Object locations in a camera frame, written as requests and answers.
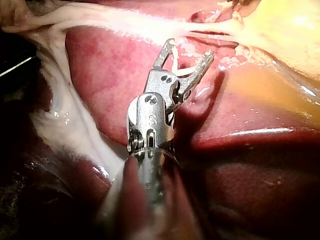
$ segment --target yellow fat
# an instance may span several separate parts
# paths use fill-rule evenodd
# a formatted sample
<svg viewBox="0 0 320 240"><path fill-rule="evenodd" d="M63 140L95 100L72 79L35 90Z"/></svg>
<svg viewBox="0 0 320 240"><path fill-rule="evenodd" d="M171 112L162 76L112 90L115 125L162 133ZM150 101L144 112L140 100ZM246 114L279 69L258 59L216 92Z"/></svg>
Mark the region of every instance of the yellow fat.
<svg viewBox="0 0 320 240"><path fill-rule="evenodd" d="M320 1L262 0L244 17L236 41L274 55L289 67L320 81Z"/></svg>

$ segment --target screw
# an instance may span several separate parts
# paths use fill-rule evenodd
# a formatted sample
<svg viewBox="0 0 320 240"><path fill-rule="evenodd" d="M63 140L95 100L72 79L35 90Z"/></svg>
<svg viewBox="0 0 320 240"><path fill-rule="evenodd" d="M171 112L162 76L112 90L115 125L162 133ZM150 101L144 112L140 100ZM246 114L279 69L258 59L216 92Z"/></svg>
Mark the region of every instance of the screw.
<svg viewBox="0 0 320 240"><path fill-rule="evenodd" d="M172 78L167 76L167 75L164 75L161 77L161 81L162 82L166 82L167 84L171 83L172 82Z"/></svg>
<svg viewBox="0 0 320 240"><path fill-rule="evenodd" d="M157 103L157 98L155 95L148 95L145 97L144 101L147 103L147 104L150 104L150 105L154 105Z"/></svg>

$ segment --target engraved number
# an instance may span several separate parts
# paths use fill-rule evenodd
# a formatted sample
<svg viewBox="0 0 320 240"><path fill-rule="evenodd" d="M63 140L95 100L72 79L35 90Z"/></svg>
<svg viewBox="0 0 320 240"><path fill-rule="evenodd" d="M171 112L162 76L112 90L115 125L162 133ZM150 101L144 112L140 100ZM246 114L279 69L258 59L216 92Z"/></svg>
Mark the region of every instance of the engraved number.
<svg viewBox="0 0 320 240"><path fill-rule="evenodd" d="M156 115L153 115L153 114L149 115L147 121L148 121L150 126L156 126L157 125Z"/></svg>

